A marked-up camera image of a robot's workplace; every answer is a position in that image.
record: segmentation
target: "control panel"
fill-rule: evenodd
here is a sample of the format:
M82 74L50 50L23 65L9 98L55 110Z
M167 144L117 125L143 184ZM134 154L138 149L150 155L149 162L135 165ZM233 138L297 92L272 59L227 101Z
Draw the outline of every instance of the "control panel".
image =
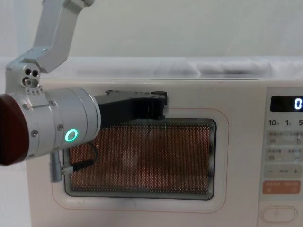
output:
M268 88L259 227L303 226L303 88Z

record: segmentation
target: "microwave door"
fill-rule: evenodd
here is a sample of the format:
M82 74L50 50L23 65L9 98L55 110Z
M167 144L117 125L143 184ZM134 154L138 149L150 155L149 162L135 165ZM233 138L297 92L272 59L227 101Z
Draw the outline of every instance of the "microwave door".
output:
M76 197L210 200L216 123L211 119L134 120L102 129L95 164L65 177ZM89 144L63 153L70 165L93 159Z

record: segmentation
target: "cable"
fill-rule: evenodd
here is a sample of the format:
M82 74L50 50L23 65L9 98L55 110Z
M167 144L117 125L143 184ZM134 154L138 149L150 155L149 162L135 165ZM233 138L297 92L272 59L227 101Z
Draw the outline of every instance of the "cable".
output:
M88 142L86 144L90 145L91 148L93 149L93 151L95 153L95 159L88 159L86 161L82 161L82 162L77 162L77 163L71 164L74 172L80 171L80 170L82 170L84 168L88 168L88 167L94 165L95 162L97 161L97 158L98 158L98 150L97 150L97 148L91 142Z

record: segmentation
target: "orange button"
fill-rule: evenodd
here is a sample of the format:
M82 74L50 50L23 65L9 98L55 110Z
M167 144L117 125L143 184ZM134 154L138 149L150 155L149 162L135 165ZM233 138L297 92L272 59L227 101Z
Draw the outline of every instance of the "orange button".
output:
M263 194L299 194L301 181L264 181Z

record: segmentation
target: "green led ring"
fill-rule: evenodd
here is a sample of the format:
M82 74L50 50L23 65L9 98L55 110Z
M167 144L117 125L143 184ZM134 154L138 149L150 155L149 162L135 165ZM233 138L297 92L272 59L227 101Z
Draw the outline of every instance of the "green led ring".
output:
M69 139L69 136L72 134L72 133L75 133L74 137L72 139ZM71 129L69 130L66 135L65 135L65 141L66 142L73 142L78 136L78 131L76 129Z

